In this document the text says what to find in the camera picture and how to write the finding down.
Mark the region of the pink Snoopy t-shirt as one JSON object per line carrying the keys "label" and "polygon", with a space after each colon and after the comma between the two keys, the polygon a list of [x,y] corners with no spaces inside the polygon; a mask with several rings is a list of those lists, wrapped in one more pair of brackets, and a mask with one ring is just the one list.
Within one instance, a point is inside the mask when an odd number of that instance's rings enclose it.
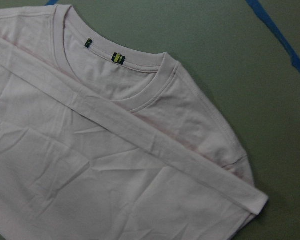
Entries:
{"label": "pink Snoopy t-shirt", "polygon": [[264,208],[237,136],[180,62],[72,5],[0,9],[0,234],[230,240]]}

